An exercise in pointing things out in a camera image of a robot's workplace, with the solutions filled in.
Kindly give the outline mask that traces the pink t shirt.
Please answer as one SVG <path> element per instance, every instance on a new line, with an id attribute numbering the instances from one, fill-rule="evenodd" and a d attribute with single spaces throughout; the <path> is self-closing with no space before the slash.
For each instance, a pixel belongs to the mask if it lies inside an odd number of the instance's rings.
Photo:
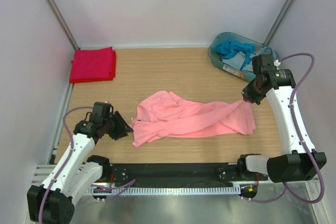
<path id="1" fill-rule="evenodd" d="M 158 91 L 137 107 L 131 123 L 133 146 L 164 137 L 202 138 L 225 134 L 251 135 L 256 129 L 250 103 L 222 101 L 199 103 L 173 92 Z"/>

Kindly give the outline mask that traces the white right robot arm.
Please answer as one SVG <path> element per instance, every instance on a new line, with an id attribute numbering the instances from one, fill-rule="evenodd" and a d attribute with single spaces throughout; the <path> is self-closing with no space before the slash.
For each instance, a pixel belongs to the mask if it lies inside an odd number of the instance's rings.
<path id="1" fill-rule="evenodd" d="M 236 173 L 248 180 L 255 173 L 274 183 L 312 180 L 327 162 L 308 136 L 297 102 L 297 85 L 290 70 L 263 69 L 242 91 L 245 101 L 260 104 L 267 99 L 274 113 L 281 140 L 281 155 L 244 154 Z"/>

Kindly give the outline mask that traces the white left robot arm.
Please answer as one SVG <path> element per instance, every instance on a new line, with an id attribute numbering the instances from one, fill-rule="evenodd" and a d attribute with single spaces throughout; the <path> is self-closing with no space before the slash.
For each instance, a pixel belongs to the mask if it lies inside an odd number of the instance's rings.
<path id="1" fill-rule="evenodd" d="M 112 175 L 106 157 L 92 155 L 83 159 L 106 134 L 113 140 L 133 130 L 110 104 L 98 103 L 84 120 L 68 132 L 70 143 L 52 172 L 41 185 L 32 185 L 27 192 L 28 212 L 36 223 L 70 223 L 75 206 L 96 181 L 106 182 Z"/>

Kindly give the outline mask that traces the grey blue t shirt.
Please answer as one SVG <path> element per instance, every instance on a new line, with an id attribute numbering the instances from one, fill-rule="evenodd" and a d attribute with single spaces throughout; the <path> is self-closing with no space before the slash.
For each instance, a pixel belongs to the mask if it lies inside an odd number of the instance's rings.
<path id="1" fill-rule="evenodd" d="M 275 60 L 279 59 L 279 55 L 274 49 L 265 47 L 261 48 L 255 53 L 251 53 L 249 58 L 246 58 L 246 54 L 242 51 L 233 51 L 228 55 L 221 55 L 221 61 L 230 67 L 238 69 L 244 73 L 254 74 L 251 60 L 254 56 L 261 54 L 271 54 Z"/>

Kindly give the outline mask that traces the teal plastic bin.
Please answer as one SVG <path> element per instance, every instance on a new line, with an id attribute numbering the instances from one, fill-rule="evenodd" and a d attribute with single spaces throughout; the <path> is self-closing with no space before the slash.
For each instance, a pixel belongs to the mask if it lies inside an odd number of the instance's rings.
<path id="1" fill-rule="evenodd" d="M 219 34 L 207 53 L 213 66 L 247 82 L 255 77 L 251 61 L 253 57 L 271 54 L 274 60 L 279 60 L 278 53 L 271 47 L 228 32 Z"/>

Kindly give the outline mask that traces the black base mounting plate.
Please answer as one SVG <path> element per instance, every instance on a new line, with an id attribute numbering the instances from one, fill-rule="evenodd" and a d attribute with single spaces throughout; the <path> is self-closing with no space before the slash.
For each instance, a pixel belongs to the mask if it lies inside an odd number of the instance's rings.
<path id="1" fill-rule="evenodd" d="M 115 163 L 98 182 L 122 186 L 133 179 L 133 187 L 139 188 L 211 188 L 229 187 L 233 182 L 267 181 L 268 177 L 243 172 L 235 163 Z"/>

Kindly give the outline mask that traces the aluminium frame rail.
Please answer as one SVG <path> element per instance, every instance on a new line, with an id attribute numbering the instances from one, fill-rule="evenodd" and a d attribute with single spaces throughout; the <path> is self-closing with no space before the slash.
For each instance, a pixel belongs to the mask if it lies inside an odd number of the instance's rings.
<path id="1" fill-rule="evenodd" d="M 34 185 L 39 185 L 41 184 L 48 176 L 49 174 L 54 170 L 56 167 L 55 164 L 47 164 L 47 165 L 37 165 L 36 170 L 34 172 L 33 178 L 32 178 L 32 184 Z M 317 176 L 315 176 L 312 180 L 310 181 L 303 181 L 303 182 L 290 182 L 290 183 L 318 183 L 319 180 Z M 260 184 L 274 184 L 270 179 L 268 180 L 261 180 L 259 177 L 259 183 Z"/>

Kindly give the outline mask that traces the right rear aluminium post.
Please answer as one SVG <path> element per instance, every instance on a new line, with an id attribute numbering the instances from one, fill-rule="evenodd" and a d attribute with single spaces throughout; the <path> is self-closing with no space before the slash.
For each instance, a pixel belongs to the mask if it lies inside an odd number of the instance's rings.
<path id="1" fill-rule="evenodd" d="M 283 23 L 294 3 L 295 0 L 285 0 L 279 14 L 277 15 L 269 33 L 264 40 L 264 46 L 268 46 L 271 43 L 272 39 L 274 38 L 275 34 L 277 33 L 278 29 L 280 28 L 281 24 Z"/>

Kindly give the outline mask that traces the aluminium post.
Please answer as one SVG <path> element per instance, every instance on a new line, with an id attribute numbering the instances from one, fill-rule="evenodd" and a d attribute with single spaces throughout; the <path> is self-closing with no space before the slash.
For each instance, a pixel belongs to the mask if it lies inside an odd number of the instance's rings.
<path id="1" fill-rule="evenodd" d="M 60 27 L 62 28 L 63 32 L 65 33 L 68 41 L 70 42 L 72 48 L 74 50 L 79 50 L 80 47 L 78 46 L 72 32 L 70 31 L 70 28 L 68 27 L 60 9 L 58 8 L 55 0 L 46 0 L 49 8 L 51 9 L 52 13 L 54 14 L 58 24 L 60 25 Z"/>
<path id="2" fill-rule="evenodd" d="M 269 33 L 264 40 L 264 46 L 268 46 L 271 43 L 272 39 L 274 38 L 275 34 L 277 33 L 278 29 L 280 28 L 281 24 L 283 23 L 294 3 L 295 0 L 285 0 L 279 14 L 277 15 Z"/>

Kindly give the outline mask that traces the left rear aluminium post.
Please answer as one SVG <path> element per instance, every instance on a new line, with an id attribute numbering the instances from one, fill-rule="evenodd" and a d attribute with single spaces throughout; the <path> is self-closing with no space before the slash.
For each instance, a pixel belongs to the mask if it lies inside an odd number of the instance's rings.
<path id="1" fill-rule="evenodd" d="M 51 9 L 52 13 L 54 14 L 58 24 L 60 25 L 60 27 L 62 28 L 63 32 L 65 33 L 68 41 L 70 42 L 72 48 L 74 50 L 79 50 L 80 47 L 78 46 L 72 32 L 70 31 L 70 28 L 68 27 L 60 9 L 58 8 L 55 0 L 46 0 L 49 8 Z"/>

